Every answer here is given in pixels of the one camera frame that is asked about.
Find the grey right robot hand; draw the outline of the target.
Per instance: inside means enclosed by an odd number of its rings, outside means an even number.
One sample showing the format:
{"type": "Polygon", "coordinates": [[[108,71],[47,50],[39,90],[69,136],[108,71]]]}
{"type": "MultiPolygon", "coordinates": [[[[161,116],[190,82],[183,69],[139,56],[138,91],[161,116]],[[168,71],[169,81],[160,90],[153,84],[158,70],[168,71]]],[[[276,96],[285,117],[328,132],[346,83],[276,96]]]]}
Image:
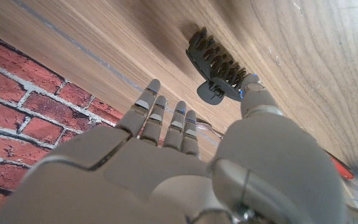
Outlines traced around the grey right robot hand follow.
{"type": "Polygon", "coordinates": [[[279,110],[257,75],[242,118],[200,159],[196,115],[152,80],[120,122],[59,145],[26,173],[0,223],[347,223],[341,178],[316,139],[279,110]]]}

